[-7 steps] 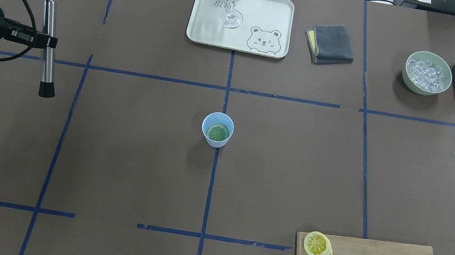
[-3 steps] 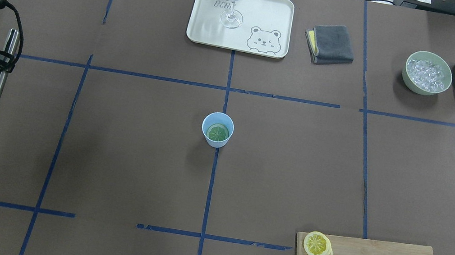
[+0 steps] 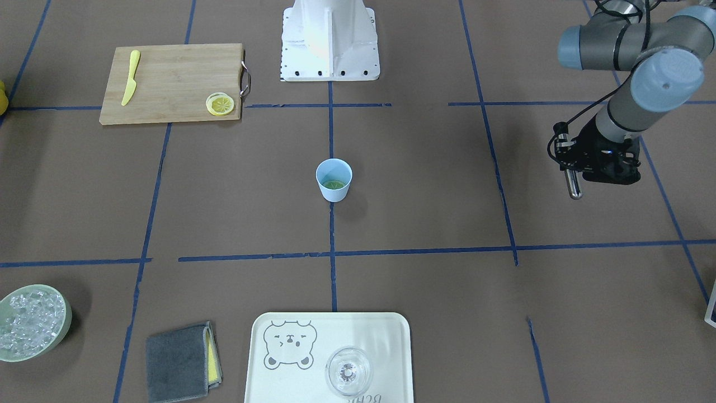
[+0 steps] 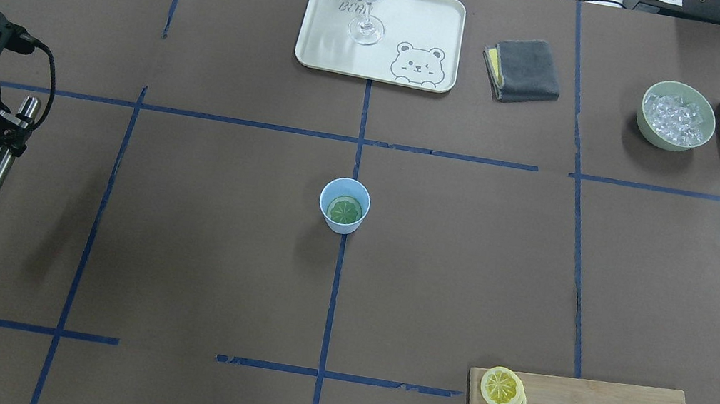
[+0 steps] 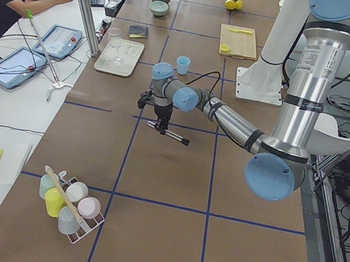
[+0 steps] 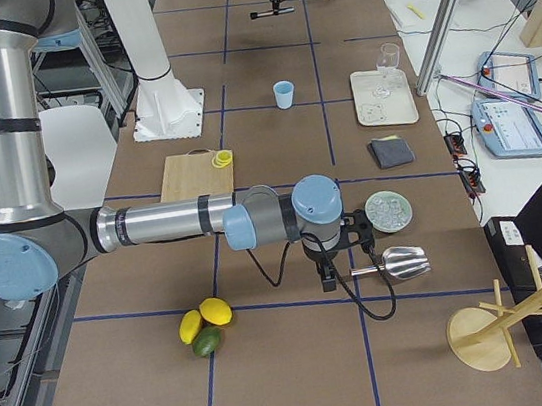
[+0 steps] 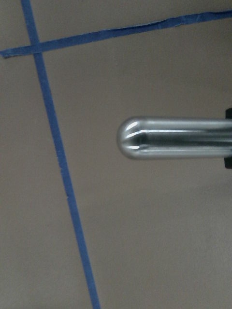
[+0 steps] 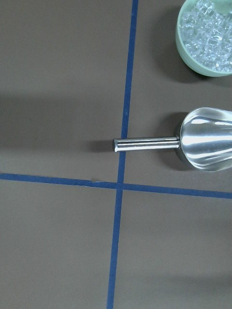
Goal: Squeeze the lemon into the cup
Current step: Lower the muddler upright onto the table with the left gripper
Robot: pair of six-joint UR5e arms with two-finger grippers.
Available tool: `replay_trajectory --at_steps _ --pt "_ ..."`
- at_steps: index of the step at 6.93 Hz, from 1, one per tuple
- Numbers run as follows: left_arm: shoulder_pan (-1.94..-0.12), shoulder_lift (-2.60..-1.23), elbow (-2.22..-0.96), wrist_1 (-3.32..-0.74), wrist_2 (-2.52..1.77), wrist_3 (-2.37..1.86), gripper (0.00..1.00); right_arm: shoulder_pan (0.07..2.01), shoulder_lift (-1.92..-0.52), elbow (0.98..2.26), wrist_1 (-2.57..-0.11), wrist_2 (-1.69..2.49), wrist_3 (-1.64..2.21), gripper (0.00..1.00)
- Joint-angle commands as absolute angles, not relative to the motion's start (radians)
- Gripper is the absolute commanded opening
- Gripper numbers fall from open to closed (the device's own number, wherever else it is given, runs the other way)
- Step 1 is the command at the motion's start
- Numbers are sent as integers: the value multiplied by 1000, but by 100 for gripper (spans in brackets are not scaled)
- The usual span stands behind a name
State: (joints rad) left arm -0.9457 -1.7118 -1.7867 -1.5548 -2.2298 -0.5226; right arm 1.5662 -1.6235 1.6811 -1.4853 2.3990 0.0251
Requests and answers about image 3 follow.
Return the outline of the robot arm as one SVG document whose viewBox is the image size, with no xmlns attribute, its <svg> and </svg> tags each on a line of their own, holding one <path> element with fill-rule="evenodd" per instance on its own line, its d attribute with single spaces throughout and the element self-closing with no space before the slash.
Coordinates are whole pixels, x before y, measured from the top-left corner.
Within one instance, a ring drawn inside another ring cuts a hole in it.
<svg viewBox="0 0 716 403">
<path fill-rule="evenodd" d="M 616 185 L 639 181 L 642 134 L 705 82 L 704 63 L 714 53 L 714 6 L 686 7 L 655 23 L 656 5 L 598 1 L 588 23 L 560 37 L 563 67 L 629 74 L 594 102 L 599 111 L 578 135 L 568 137 L 568 121 L 553 125 L 547 153 L 567 176 Z"/>
</svg>

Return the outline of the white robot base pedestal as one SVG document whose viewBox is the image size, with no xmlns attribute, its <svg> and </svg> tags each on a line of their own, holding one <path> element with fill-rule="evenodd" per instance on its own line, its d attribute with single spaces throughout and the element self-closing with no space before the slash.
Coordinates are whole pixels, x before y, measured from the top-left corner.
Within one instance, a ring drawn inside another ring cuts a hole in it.
<svg viewBox="0 0 716 403">
<path fill-rule="evenodd" d="M 356 82 L 381 74 L 375 13 L 363 1 L 296 1 L 282 16 L 280 80 Z"/>
</svg>

